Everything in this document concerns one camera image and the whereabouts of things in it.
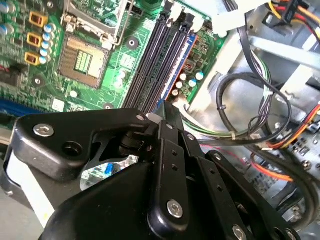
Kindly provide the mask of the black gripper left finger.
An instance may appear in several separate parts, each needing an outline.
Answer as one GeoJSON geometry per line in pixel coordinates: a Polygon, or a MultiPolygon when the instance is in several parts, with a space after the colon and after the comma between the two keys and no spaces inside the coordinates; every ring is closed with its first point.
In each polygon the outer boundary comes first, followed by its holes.
{"type": "Polygon", "coordinates": [[[25,197],[46,228],[68,199],[130,166],[151,164],[147,222],[156,236],[174,237],[189,220],[172,201],[172,181],[184,180],[172,107],[164,102],[155,121],[134,108],[23,116],[13,127],[0,185],[25,197]]]}

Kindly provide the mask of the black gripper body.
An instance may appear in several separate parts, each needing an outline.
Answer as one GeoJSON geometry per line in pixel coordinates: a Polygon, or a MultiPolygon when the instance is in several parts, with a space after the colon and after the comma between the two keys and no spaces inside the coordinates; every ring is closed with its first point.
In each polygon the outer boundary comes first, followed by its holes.
{"type": "Polygon", "coordinates": [[[46,240],[157,240],[147,221],[154,168],[139,163],[61,204],[46,240]]]}

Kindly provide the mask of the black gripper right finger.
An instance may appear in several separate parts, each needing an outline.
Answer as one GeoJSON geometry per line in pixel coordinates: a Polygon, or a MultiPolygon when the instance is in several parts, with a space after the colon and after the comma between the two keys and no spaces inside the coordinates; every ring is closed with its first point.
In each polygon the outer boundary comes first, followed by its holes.
{"type": "Polygon", "coordinates": [[[184,130],[180,110],[172,106],[178,145],[184,151],[183,181],[172,180],[172,201],[188,219],[193,240],[298,240],[298,233],[218,151],[204,153],[184,130]]]}

